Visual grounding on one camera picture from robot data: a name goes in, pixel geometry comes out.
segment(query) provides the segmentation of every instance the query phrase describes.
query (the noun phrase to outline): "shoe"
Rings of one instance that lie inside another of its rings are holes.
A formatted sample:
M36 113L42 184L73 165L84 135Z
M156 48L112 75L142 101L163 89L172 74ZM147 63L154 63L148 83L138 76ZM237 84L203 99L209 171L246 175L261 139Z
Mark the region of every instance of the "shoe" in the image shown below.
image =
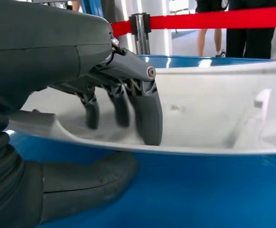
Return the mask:
M216 58L225 58L225 51L222 51L220 55L215 55Z

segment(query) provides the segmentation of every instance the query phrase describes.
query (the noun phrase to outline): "robotic hand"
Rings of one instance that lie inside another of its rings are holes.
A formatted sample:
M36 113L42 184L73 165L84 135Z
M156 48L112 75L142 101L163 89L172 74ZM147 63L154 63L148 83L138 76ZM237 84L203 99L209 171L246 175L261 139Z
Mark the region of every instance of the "robotic hand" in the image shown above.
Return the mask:
M89 166L23 160L2 131L8 114L33 91L51 86L77 95L91 128L99 119L95 87L107 91L124 127L129 122L127 93L138 132L147 144L160 144L162 110L155 69L119 48L112 34L100 17L0 0L0 227L33 227L110 201L138 167L126 152Z
M163 113L155 82L156 70L135 54L120 48L118 40L111 38L112 52L105 60L92 68L85 76L51 87L77 95L86 110L87 126L98 128L99 108L95 87L107 90L115 107L116 122L129 126L126 96L135 111L139 135L148 145L160 145Z

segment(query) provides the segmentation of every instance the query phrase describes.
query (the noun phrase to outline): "person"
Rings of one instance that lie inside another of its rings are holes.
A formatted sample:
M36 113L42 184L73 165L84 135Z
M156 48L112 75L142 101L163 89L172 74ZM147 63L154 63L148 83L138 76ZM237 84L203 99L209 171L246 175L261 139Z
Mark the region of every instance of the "person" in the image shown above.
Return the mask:
M79 12L81 6L81 0L72 1L73 11Z
M197 13L206 12L216 12L223 11L222 0L197 0ZM206 33L207 29L200 29L197 36L198 55L202 57L203 54L203 47L205 44ZM215 57L225 57L225 52L222 50L222 29L215 29L214 32L214 42L215 43L216 54Z
M229 0L229 10L276 6L276 0ZM227 57L270 59L274 28L228 29Z

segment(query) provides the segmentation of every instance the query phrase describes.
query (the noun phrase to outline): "white display piece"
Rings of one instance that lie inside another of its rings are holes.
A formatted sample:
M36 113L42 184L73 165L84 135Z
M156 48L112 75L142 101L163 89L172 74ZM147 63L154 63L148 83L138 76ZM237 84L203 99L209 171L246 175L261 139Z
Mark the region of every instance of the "white display piece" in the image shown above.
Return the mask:
M204 154L276 153L276 62L157 69L163 113L160 146L143 144L131 124L116 124L106 91L96 95L97 130L85 125L79 98L51 88L34 92L21 111L10 116L9 129L109 149Z

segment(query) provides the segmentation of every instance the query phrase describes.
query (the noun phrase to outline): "black pants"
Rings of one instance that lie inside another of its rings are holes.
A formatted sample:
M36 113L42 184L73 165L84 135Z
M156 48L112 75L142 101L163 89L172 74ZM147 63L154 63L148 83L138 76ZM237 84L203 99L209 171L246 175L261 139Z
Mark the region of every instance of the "black pants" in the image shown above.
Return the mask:
M229 0L229 10L271 6L276 6L276 0ZM228 29L227 57L271 58L274 33L274 28Z

